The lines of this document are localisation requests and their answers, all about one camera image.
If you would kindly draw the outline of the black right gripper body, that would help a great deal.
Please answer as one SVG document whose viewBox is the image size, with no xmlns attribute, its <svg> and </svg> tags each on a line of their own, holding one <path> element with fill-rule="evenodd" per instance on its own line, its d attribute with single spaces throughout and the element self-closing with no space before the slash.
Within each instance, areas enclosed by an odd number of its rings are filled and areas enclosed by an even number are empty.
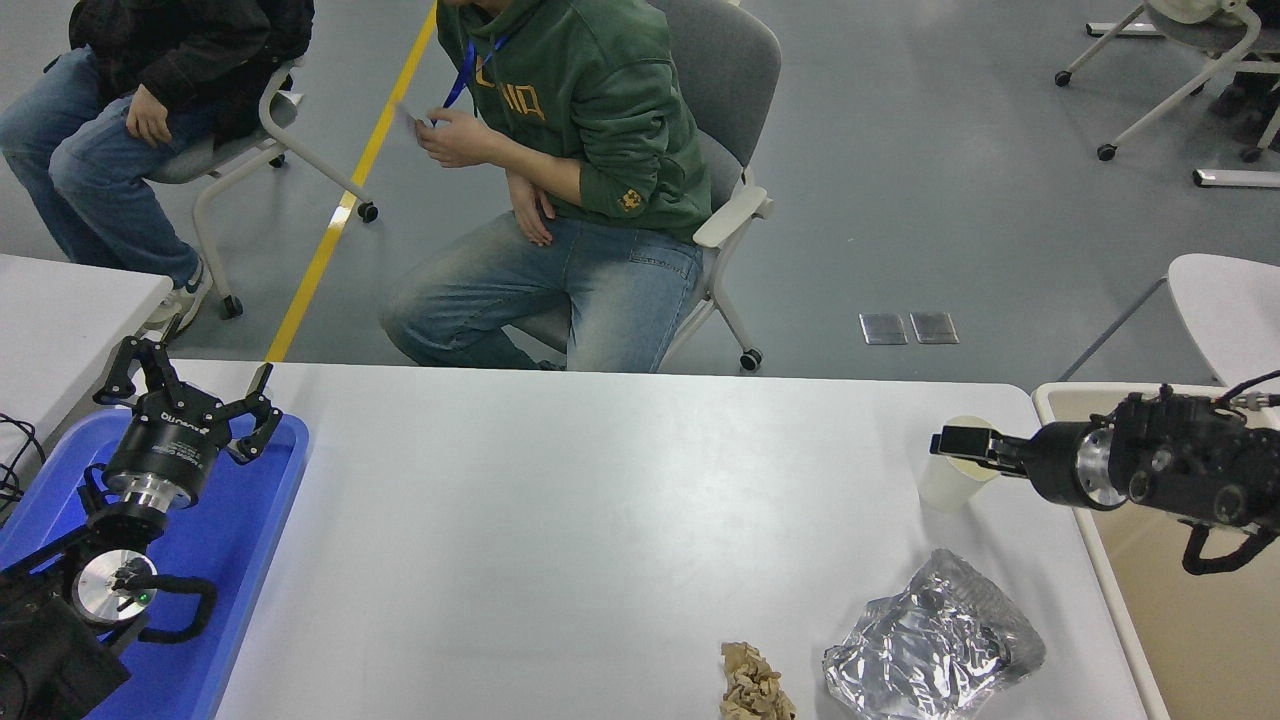
<svg viewBox="0 0 1280 720">
<path fill-rule="evenodd" d="M 1087 509 L 1088 496 L 1076 477 L 1085 421 L 1053 421 L 1042 427 L 1024 448 L 1024 469 L 1036 492 L 1051 503 Z"/>
</svg>

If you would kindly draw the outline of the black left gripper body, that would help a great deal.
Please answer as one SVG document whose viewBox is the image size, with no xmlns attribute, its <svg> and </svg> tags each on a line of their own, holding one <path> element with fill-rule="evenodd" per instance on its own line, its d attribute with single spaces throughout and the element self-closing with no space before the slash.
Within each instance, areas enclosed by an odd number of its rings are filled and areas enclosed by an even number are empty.
<svg viewBox="0 0 1280 720">
<path fill-rule="evenodd" d="M 104 483 L 122 495 L 128 480 L 152 477 L 177 486 L 183 497 L 198 497 L 219 452 L 230 442 L 228 420 L 205 419 L 220 402 L 198 389 L 183 400 L 159 389 L 143 395 L 105 466 Z"/>
</svg>

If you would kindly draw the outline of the person's left hand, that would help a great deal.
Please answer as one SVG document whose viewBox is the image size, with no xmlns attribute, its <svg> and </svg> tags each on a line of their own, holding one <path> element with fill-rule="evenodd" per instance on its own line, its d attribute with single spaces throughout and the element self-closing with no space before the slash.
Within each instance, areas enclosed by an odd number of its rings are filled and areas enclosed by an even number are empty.
<svg viewBox="0 0 1280 720">
<path fill-rule="evenodd" d="M 173 140 L 168 117 L 168 108 L 145 85 L 140 85 L 131 96 L 125 131 L 152 149 L 168 145 Z"/>
<path fill-rule="evenodd" d="M 492 163 L 495 133 L 470 114 L 435 108 L 426 119 L 413 120 L 413 132 L 420 149 L 440 167 Z"/>
</svg>

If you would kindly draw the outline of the person's right hand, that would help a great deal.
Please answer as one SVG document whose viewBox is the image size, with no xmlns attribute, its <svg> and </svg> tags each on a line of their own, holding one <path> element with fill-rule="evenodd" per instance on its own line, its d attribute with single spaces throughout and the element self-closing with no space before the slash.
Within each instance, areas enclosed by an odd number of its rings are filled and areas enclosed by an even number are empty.
<svg viewBox="0 0 1280 720">
<path fill-rule="evenodd" d="M 522 176 L 506 176 L 512 213 L 521 234 L 531 243 L 548 247 L 553 234 L 547 224 L 556 219 L 556 209 L 544 190 Z"/>
</svg>

